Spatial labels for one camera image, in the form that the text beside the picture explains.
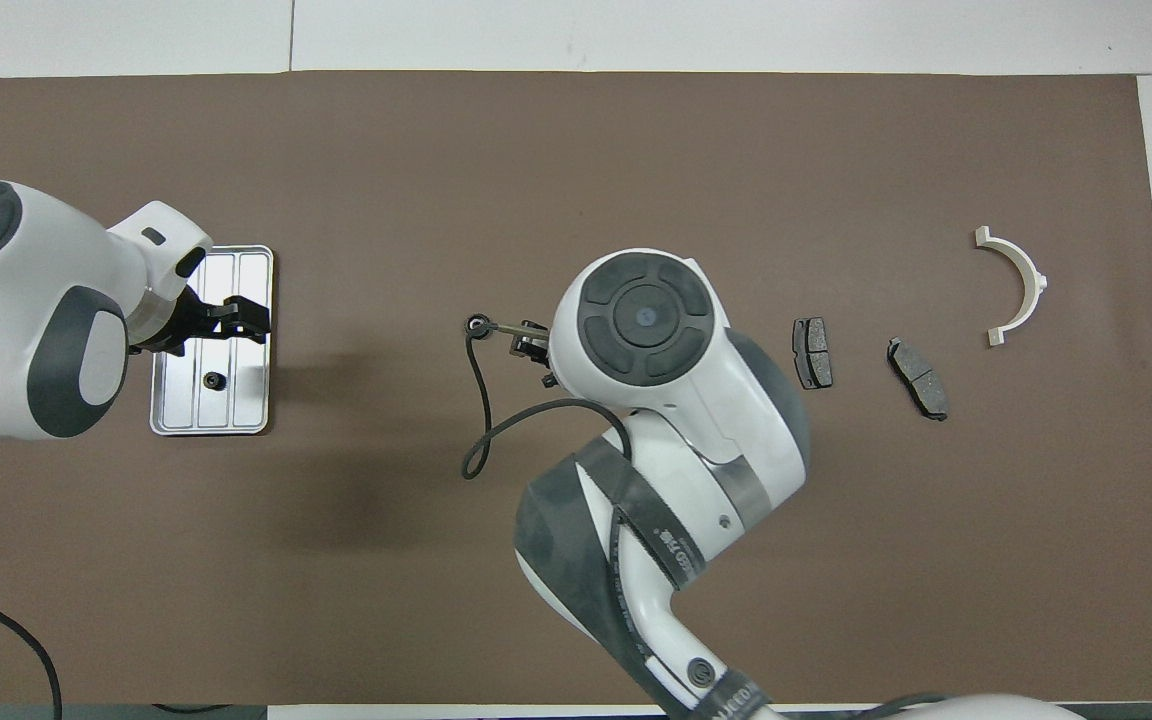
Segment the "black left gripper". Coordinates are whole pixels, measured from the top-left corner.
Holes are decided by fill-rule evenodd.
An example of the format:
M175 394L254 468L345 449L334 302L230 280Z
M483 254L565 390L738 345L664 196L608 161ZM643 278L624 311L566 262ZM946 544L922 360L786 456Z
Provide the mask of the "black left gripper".
M221 318L223 324L229 324L227 334L218 329ZM270 329L251 324L270 324L270 306L241 295L227 297L223 304L206 304L192 288L185 287L160 332L146 341L132 344L131 354L183 356L185 341L194 338L200 340L238 338L255 343L268 342Z

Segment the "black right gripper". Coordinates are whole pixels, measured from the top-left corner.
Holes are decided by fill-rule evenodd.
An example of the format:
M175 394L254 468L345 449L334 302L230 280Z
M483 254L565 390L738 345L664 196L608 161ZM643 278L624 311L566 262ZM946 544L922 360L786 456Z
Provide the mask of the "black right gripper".
M526 361L550 367L550 328L540 323L521 320L518 332L513 333L511 355L526 357ZM558 377L548 372L541 377L545 388L556 388Z

